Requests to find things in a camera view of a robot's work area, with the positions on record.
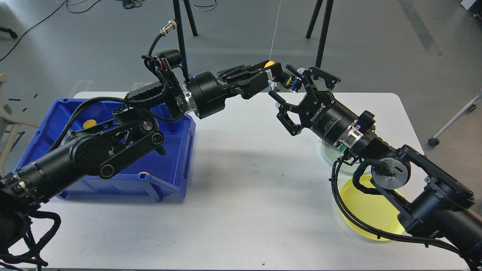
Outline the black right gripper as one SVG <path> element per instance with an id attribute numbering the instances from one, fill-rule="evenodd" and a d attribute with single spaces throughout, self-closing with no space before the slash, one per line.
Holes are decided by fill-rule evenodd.
<path id="1" fill-rule="evenodd" d="M 269 96 L 276 101 L 279 110 L 276 115 L 277 119 L 292 136 L 296 136 L 304 128 L 308 128 L 326 143 L 334 145 L 358 118 L 355 113 L 337 101 L 332 94 L 332 90 L 341 82 L 341 79 L 324 72 L 318 67 L 301 68 L 301 73 L 290 64 L 286 65 L 286 69 L 294 76 L 287 88 L 297 93 L 303 86 L 307 94 L 298 103 L 291 104 L 278 92 L 269 91 Z M 324 80 L 326 91 L 317 89 L 313 82 L 315 77 Z M 298 115 L 300 123 L 294 123 L 289 113 Z"/>

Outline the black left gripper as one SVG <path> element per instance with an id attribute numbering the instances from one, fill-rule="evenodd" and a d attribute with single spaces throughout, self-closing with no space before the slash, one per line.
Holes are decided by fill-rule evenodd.
<path id="1" fill-rule="evenodd" d="M 268 74 L 263 69 L 268 60 L 255 65 L 238 65 L 217 72 L 194 76 L 186 83 L 186 101 L 199 119 L 224 110 L 228 98 L 240 95 L 251 99 L 269 86 Z"/>

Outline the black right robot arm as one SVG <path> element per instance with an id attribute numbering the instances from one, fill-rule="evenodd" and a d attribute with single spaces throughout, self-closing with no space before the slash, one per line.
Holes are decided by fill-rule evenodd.
<path id="1" fill-rule="evenodd" d="M 310 129 L 326 144 L 342 149 L 333 164 L 331 189 L 341 213 L 356 227 L 377 238 L 435 246 L 458 254 L 472 271 L 481 268 L 481 217 L 470 208 L 473 192 L 411 146 L 390 146 L 375 134 L 375 117 L 369 111 L 356 115 L 336 100 L 332 89 L 340 79 L 317 67 L 298 72 L 279 63 L 264 65 L 268 79 L 291 91 L 306 89 L 298 105 L 289 104 L 274 91 L 278 119 L 293 136 Z M 358 164 L 352 184 L 366 194 L 380 196 L 398 211 L 406 236 L 388 233 L 360 219 L 342 199 L 337 179 L 342 164 Z"/>

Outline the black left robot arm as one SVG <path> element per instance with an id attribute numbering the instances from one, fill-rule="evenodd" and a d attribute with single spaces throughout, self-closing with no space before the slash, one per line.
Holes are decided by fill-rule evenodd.
<path id="1" fill-rule="evenodd" d="M 1 178 L 1 266 L 47 266 L 41 250 L 57 233 L 61 218 L 40 211 L 41 204 L 86 175 L 108 180 L 151 151 L 165 155 L 158 121 L 175 122 L 193 112 L 206 118 L 224 110 L 228 98 L 250 99 L 270 84 L 289 87 L 294 76 L 280 63 L 265 60 L 188 77 L 174 74 L 183 55 L 171 49 L 153 53 L 158 41 L 178 26 L 170 20 L 142 59 L 158 84 L 131 91 L 122 99 L 96 97 L 81 103 L 47 153 Z"/>

